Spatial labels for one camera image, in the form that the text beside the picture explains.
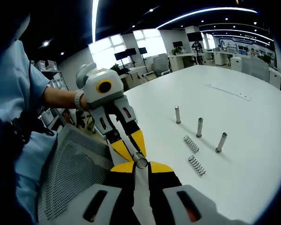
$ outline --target light blue shirt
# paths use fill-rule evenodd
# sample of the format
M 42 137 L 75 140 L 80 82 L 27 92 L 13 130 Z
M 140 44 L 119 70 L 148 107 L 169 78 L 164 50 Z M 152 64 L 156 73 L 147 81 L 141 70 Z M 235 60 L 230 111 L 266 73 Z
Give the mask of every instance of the light blue shirt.
M 29 60 L 21 41 L 15 41 L 0 59 L 0 133 L 2 124 L 19 118 L 29 108 Z M 42 96 L 49 80 L 31 66 L 32 100 Z M 54 136 L 32 132 L 21 155 L 15 161 L 16 197 L 36 223 L 36 187 L 42 167 L 55 143 Z

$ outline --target shirt sleeve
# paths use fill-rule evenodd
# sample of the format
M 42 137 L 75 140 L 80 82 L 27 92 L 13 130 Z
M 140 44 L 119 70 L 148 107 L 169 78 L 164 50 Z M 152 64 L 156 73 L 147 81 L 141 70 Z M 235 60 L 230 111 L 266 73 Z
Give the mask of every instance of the shirt sleeve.
M 32 85 L 32 100 L 38 101 L 47 88 L 49 80 L 33 65 L 31 65 L 30 82 Z

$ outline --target person's arm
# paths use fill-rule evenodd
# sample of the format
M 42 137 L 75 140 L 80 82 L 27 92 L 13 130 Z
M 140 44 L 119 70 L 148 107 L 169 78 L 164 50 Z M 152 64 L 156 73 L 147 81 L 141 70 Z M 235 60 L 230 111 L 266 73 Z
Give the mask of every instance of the person's arm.
M 75 95 L 76 92 L 74 91 L 47 87 L 44 91 L 42 103 L 44 106 L 52 108 L 76 109 Z M 89 110 L 84 94 L 80 98 L 80 104 L 85 111 Z

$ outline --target potted plant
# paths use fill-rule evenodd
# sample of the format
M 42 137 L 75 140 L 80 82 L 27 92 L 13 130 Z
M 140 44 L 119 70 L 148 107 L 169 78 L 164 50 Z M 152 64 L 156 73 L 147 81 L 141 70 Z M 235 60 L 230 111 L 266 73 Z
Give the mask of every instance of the potted plant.
M 178 47 L 172 49 L 172 54 L 173 55 L 177 55 L 177 54 L 181 54 L 182 50 L 180 50 Z
M 112 70 L 116 71 L 118 74 L 119 74 L 119 71 L 120 71 L 120 67 L 118 66 L 118 64 L 114 64 L 112 67 L 111 67 Z
M 271 57 L 268 55 L 259 55 L 258 58 L 260 58 L 262 61 L 270 65 L 271 63 Z

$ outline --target ceiling light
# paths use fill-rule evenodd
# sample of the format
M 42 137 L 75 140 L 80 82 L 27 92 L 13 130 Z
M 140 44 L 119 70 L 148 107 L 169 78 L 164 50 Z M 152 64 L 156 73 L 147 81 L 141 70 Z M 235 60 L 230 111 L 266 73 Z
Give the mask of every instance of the ceiling light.
M 249 31 L 245 31 L 245 30 L 215 29 L 215 30 L 202 30 L 200 32 L 208 32 L 208 31 L 238 31 L 238 32 L 243 32 L 243 33 L 249 33 L 249 34 L 257 35 L 257 36 L 260 36 L 260 37 L 265 38 L 267 40 L 274 41 L 274 40 L 270 39 L 269 37 L 263 36 L 261 34 L 256 34 L 256 33 L 253 33 L 253 32 L 249 32 Z
M 182 19 L 184 17 L 190 16 L 190 15 L 194 15 L 194 14 L 198 14 L 198 13 L 204 13 L 204 12 L 210 12 L 210 11 L 217 11 L 217 10 L 238 10 L 238 11 L 245 11 L 245 12 L 251 12 L 251 13 L 258 13 L 257 11 L 251 10 L 251 9 L 247 9 L 247 8 L 237 8 L 237 7 L 216 7 L 216 8 L 207 8 L 207 9 L 202 9 L 202 10 L 198 10 L 198 11 L 194 11 L 191 13 L 187 13 L 181 16 L 176 17 L 175 19 L 172 19 L 170 21 L 167 21 L 166 23 L 156 27 L 156 29 L 159 29 L 169 23 L 172 23 L 176 20 Z
M 250 37 L 241 37 L 241 36 L 235 36 L 235 35 L 224 35 L 224 36 L 227 36 L 227 37 L 238 37 L 238 38 L 243 38 L 244 40 L 245 39 L 249 39 L 249 40 L 252 40 L 252 41 L 258 41 L 258 42 L 261 42 L 261 43 L 263 43 L 263 44 L 265 44 L 265 45 L 269 45 L 269 43 L 265 43 L 265 42 L 263 42 L 263 41 L 259 41 L 259 40 L 255 40 L 255 39 L 253 39 L 253 38 L 250 38 Z
M 93 39 L 93 43 L 96 41 L 96 21 L 97 21 L 98 4 L 99 4 L 99 0 L 93 0 L 93 7 L 92 7 L 92 39 Z

